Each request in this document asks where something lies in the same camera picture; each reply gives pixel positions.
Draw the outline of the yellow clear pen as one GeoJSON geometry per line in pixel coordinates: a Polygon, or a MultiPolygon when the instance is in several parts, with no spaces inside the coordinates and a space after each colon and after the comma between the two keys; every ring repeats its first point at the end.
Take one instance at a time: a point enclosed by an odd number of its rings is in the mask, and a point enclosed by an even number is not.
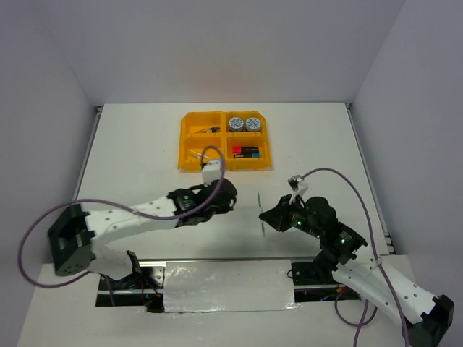
{"type": "Polygon", "coordinates": [[[196,158],[198,160],[204,159],[204,160],[210,160],[211,158],[208,157],[207,155],[202,155],[199,152],[196,152],[194,150],[188,149],[187,150],[188,155],[192,156],[193,158],[196,158]]]}

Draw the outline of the black highlighter orange tip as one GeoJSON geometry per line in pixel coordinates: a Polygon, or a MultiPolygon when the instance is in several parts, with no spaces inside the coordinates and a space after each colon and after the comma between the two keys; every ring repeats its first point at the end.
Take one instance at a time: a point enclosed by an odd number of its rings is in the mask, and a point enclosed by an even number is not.
{"type": "Polygon", "coordinates": [[[258,147],[233,147],[232,152],[234,154],[241,154],[241,153],[259,153],[260,150],[258,147]]]}

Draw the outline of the black highlighter blue tip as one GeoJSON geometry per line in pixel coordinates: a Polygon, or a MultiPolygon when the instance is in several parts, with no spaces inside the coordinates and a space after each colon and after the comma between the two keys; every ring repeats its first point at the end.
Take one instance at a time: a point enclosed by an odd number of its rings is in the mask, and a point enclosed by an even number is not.
{"type": "Polygon", "coordinates": [[[261,158],[261,154],[259,152],[234,154],[234,159],[241,159],[241,158],[261,158]]]}

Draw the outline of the small glue bottle blue cap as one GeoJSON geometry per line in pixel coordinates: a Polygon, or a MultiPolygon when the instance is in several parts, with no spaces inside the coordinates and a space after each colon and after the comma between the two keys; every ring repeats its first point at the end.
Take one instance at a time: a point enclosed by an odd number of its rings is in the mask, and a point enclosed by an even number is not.
{"type": "Polygon", "coordinates": [[[203,136],[204,134],[217,134],[221,131],[220,126],[207,127],[189,133],[189,136],[203,136]]]}

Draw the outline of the round blue-white tin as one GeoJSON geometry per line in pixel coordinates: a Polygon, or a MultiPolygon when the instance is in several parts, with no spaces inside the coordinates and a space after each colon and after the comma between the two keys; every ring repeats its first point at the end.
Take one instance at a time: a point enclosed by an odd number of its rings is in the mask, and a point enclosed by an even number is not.
{"type": "Polygon", "coordinates": [[[245,121],[245,129],[247,132],[260,132],[262,129],[262,122],[258,117],[249,117],[245,121]]]}
{"type": "Polygon", "coordinates": [[[245,129],[245,121],[239,116],[231,117],[227,124],[230,132],[242,132],[245,129]]]}

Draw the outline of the blue clear pen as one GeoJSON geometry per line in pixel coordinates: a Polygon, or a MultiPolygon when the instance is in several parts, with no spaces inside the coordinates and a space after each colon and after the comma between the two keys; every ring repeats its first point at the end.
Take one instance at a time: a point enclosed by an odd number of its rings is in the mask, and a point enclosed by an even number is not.
{"type": "Polygon", "coordinates": [[[200,153],[196,152],[188,152],[188,155],[194,159],[197,159],[202,162],[206,162],[207,160],[210,160],[211,158],[208,157],[207,155],[201,155],[200,153]]]}

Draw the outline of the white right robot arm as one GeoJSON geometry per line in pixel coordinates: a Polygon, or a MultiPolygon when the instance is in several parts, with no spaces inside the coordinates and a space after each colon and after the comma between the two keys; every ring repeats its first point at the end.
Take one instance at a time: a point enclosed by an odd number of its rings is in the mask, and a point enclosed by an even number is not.
{"type": "Polygon", "coordinates": [[[259,218],[279,232],[298,229],[319,241],[313,260],[315,277],[353,289],[405,327],[411,346],[437,346],[453,321],[454,303],[419,287],[395,267],[373,256],[367,241],[336,217],[323,197],[283,196],[259,218]]]}

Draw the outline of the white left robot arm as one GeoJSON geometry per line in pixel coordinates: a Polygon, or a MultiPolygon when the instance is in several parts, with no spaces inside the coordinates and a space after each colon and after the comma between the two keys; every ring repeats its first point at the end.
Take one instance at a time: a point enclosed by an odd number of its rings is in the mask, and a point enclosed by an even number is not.
{"type": "Polygon", "coordinates": [[[196,226],[232,211],[236,201],[236,188],[224,179],[176,189],[130,211],[88,212],[80,203],[70,205],[48,230],[54,271],[59,277],[98,273],[134,288],[143,276],[136,254],[112,249],[109,243],[148,231],[196,226]]]}

